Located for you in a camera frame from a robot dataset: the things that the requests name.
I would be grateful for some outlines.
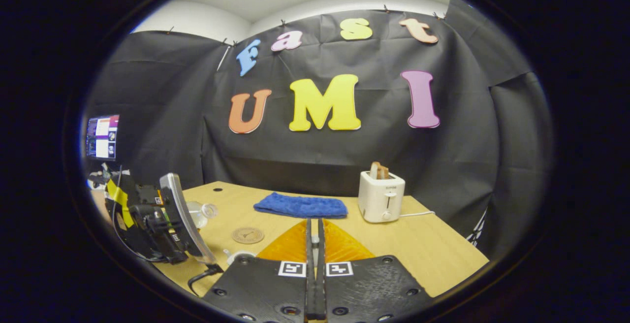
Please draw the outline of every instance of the white toaster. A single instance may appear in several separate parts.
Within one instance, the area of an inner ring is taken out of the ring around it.
[[[361,172],[358,186],[358,208],[368,222],[390,222],[400,217],[405,181],[389,173],[389,179],[372,179],[369,171]]]

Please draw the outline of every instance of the white wall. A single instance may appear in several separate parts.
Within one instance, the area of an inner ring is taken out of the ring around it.
[[[238,15],[207,4],[172,0],[146,18],[132,32],[170,31],[191,33],[232,43],[245,40],[252,24]]]
[[[174,27],[172,30],[174,32],[191,33],[218,41],[227,38],[226,42],[232,43],[233,40],[242,41],[259,32],[277,27],[281,24],[281,19],[293,22],[337,11],[383,9],[383,4],[391,10],[427,15],[433,15],[435,12],[439,16],[443,16],[448,9],[448,3],[432,0],[313,0],[250,23],[240,16],[207,4],[174,0],[140,23],[133,32],[169,31]]]
[[[448,9],[448,3],[433,2],[431,0],[313,0],[279,11],[255,22],[250,27],[248,35],[252,36],[272,27],[277,27],[281,24],[281,20],[293,22],[309,16],[335,13],[337,11],[383,9],[383,4],[389,10],[411,11],[427,15],[433,15],[435,12],[440,17]]]

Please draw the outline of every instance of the letter m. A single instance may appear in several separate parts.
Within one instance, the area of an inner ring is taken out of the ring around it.
[[[322,96],[311,79],[300,79],[291,83],[295,92],[295,109],[293,122],[288,124],[291,131],[306,131],[311,123],[306,120],[306,110],[311,115],[315,127],[324,127],[330,110],[333,117],[328,122],[332,130],[356,130],[361,121],[356,118],[354,103],[354,87],[358,77],[354,74],[340,74],[330,81],[328,89]]]

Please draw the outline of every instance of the foam letter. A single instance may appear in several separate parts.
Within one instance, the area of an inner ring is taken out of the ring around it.
[[[256,48],[258,45],[260,45],[260,40],[257,38],[245,47],[245,50],[241,51],[241,53],[236,56],[236,59],[238,59],[241,63],[241,77],[245,76],[245,73],[252,69],[252,67],[256,64],[256,61],[254,61],[253,58],[258,56],[258,49]]]
[[[256,98],[256,105],[254,106],[254,115],[252,118],[245,122],[243,121],[243,108],[245,108],[245,101],[250,98],[250,95],[237,94],[232,97],[232,110],[230,110],[230,118],[228,121],[230,130],[234,133],[250,133],[260,125],[263,120],[263,114],[265,113],[265,103],[267,97],[272,93],[269,89],[259,90],[254,93]]]
[[[342,38],[346,40],[362,40],[372,36],[372,29],[367,27],[370,24],[364,18],[346,19],[342,21]]]
[[[333,117],[328,122],[332,130],[357,130],[361,121],[356,118],[354,105],[354,86],[358,77],[354,74],[340,74],[330,81],[324,96],[311,79],[300,79],[291,83],[295,92],[293,122],[288,124],[291,131],[306,131],[311,123],[306,121],[306,110],[311,115],[315,127],[324,127],[326,118],[333,109]]]
[[[436,43],[437,36],[428,35],[425,29],[429,29],[429,26],[425,23],[421,23],[416,19],[405,19],[400,21],[400,25],[407,27],[411,36],[416,40],[426,43]]]
[[[277,42],[272,45],[272,51],[292,50],[302,45],[302,32],[294,31],[278,36]]]
[[[435,116],[433,101],[431,100],[431,87],[429,86],[433,76],[422,71],[405,71],[400,75],[407,79],[411,93],[411,116],[407,119],[409,126],[412,128],[436,128],[440,124],[440,119]]]

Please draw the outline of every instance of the plastic bottle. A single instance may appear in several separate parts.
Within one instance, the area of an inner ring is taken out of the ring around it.
[[[208,223],[208,220],[217,215],[217,209],[212,204],[200,204],[196,201],[186,202],[189,213],[195,222],[196,228],[202,228]]]

